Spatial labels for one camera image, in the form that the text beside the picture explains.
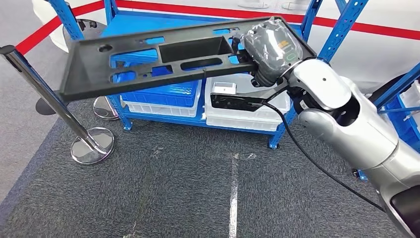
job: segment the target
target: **black plastic tray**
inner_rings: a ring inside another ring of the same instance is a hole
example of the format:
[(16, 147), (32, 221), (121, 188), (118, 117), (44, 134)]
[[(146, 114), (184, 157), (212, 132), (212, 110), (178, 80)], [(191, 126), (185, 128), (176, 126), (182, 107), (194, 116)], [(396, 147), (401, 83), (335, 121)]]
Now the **black plastic tray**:
[[(248, 53), (245, 50), (234, 52), (228, 39), (234, 34), (246, 33), (253, 25), (268, 19), (269, 17), (226, 21), (74, 42), (60, 94), (66, 101), (75, 101), (206, 77), (255, 71), (257, 66)], [(313, 50), (291, 28), (289, 29), (301, 41), (304, 58), (314, 56)], [(148, 39), (159, 37), (164, 38), (164, 43), (148, 44)], [(110, 67), (112, 55), (148, 49), (155, 49), (157, 52), (157, 60), (153, 63)], [(241, 63), (231, 63), (229, 57), (232, 56), (239, 56)], [(157, 67), (165, 67), (168, 74), (155, 76), (154, 68)], [(134, 80), (112, 82), (113, 75), (129, 71), (135, 73)]]

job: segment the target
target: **yellow label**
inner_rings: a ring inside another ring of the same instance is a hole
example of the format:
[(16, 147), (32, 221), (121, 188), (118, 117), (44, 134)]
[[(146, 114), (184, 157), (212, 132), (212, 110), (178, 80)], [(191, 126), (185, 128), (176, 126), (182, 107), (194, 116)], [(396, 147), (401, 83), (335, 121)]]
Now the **yellow label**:
[(282, 41), (282, 42), (278, 43), (278, 46), (279, 46), (280, 48), (283, 48), (283, 47), (287, 46), (288, 44), (289, 44), (289, 42), (287, 42), (287, 41)]

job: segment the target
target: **red stripe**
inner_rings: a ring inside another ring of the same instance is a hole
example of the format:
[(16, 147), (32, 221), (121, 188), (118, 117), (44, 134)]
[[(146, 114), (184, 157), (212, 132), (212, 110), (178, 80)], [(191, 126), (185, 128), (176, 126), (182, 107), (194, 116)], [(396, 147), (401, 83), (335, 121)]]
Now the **red stripe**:
[[(188, 14), (198, 14), (198, 15), (208, 15), (208, 16), (221, 16), (221, 17), (236, 17), (236, 18), (252, 18), (252, 17), (263, 17), (263, 16), (272, 16), (279, 15), (275, 12), (256, 12), (256, 11), (244, 11), (244, 10), (231, 10), (231, 9), (219, 9), (219, 8), (210, 8), (210, 7), (198, 7), (198, 6), (182, 6), (182, 5), (173, 5), (173, 4), (163, 4), (163, 3), (151, 3), (151, 2), (141, 2), (141, 1), (128, 1), (128, 0), (116, 0), (116, 3), (119, 7), (126, 8), (135, 8), (143, 10), (154, 10), (154, 11), (166, 11), (174, 13), (188, 13)], [(99, 0), (84, 6), (76, 7), (73, 9), (73, 13), (78, 16), (86, 14), (92, 11), (96, 11), (104, 8), (104, 1)], [(288, 22), (300, 23), (303, 20), (302, 15), (295, 14), (280, 14)], [(316, 17), (314, 20), (314, 25), (334, 27), (336, 20)], [(42, 26), (28, 38), (19, 43), (16, 47), (22, 53), (26, 54), (34, 46), (40, 43), (45, 37), (47, 37), (52, 31), (54, 31), (61, 22), (58, 17), (55, 17), (47, 24)], [(353, 31), (360, 31), (366, 33), (373, 33), (385, 36), (394, 36), (407, 39), (420, 40), (420, 31), (400, 29), (386, 26), (377, 26), (364, 23), (355, 23), (352, 27)]]
[[(102, 8), (104, 8), (104, 1), (100, 0), (100, 1), (93, 2), (87, 5), (75, 7), (73, 9), (73, 13), (74, 15), (78, 16), (78, 15), (86, 14), (91, 11), (96, 11)], [(20, 42), (16, 46), (17, 50), (19, 50), (22, 54), (26, 54), (28, 51), (34, 48), (37, 44), (39, 44), (45, 37), (51, 34), (51, 32), (53, 32), (60, 25), (61, 25), (61, 21), (58, 18), (58, 16), (54, 17), (51, 21), (43, 25), (41, 28), (35, 31), (28, 38)]]

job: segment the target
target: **white storage box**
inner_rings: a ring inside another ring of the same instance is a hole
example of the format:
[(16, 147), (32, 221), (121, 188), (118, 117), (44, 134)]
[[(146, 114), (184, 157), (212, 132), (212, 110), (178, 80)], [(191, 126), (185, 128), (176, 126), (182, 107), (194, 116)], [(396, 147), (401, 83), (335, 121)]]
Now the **white storage box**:
[(401, 93), (401, 100), (404, 102), (406, 108), (420, 106), (420, 84), (417, 80), (411, 85), (407, 91)]
[[(404, 93), (400, 94), (401, 101), (406, 108), (420, 107), (420, 84), (417, 80)], [(420, 112), (411, 112), (417, 129), (420, 131)]]
[(200, 80), (197, 85), (197, 92), (196, 92), (196, 98), (194, 100), (194, 105), (191, 108), (151, 104), (151, 103), (129, 102), (129, 101), (123, 101), (123, 103), (125, 103), (128, 106), (128, 109), (132, 113), (147, 113), (147, 114), (194, 118), (197, 115), (197, 105), (198, 105), (198, 99), (200, 98), (201, 87), (202, 87), (202, 81)]
[[(213, 91), (220, 92), (221, 87), (227, 88), (226, 90), (228, 90), (228, 92), (226, 93), (250, 93), (269, 89), (254, 87), (251, 84), (252, 78), (253, 77), (249, 74), (238, 73), (207, 79), (205, 90), (205, 114), (207, 125), (276, 131), (277, 126), (282, 120), (274, 110), (266, 106), (262, 106), (255, 112), (219, 109), (211, 106), (210, 93)], [(284, 114), (290, 110), (290, 98), (286, 92), (281, 93), (269, 103), (277, 107)]]

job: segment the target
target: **black cable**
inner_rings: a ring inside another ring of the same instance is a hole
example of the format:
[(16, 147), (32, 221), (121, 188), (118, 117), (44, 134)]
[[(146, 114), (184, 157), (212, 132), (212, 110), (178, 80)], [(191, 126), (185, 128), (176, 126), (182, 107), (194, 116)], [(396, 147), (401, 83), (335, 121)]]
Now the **black cable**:
[(262, 103), (264, 106), (267, 106), (271, 109), (273, 109), (277, 114), (279, 114), (279, 116), (281, 117), (281, 119), (283, 120), (283, 124), (284, 124), (284, 128), (286, 128), (287, 133), (289, 134), (290, 138), (292, 138), (293, 142), (296, 144), (296, 146), (302, 151), (302, 153), (319, 169), (321, 170), (324, 174), (326, 174), (328, 177), (332, 178), (334, 181), (336, 181), (337, 183), (339, 183), (341, 186), (345, 187), (347, 190), (349, 190), (350, 192), (352, 192), (354, 195), (358, 196), (359, 198), (363, 199), (364, 201), (368, 202), (370, 205), (376, 207), (377, 209), (381, 210), (382, 212), (385, 212), (385, 210), (379, 206), (378, 204), (372, 202), (370, 199), (368, 199), (367, 197), (361, 195), (360, 193), (354, 191), (352, 188), (350, 188), (349, 186), (347, 186), (345, 183), (343, 183), (342, 181), (340, 181), (339, 179), (337, 179), (336, 177), (334, 177), (332, 174), (330, 174), (328, 171), (326, 171), (323, 167), (321, 167), (317, 162), (315, 162), (312, 157), (306, 152), (306, 150), (299, 144), (299, 142), (295, 139), (295, 137), (293, 136), (292, 132), (289, 129), (289, 125), (287, 124), (286, 118), (284, 117), (283, 113), (277, 109), (275, 106), (271, 105), (270, 103), (267, 102), (263, 102)]

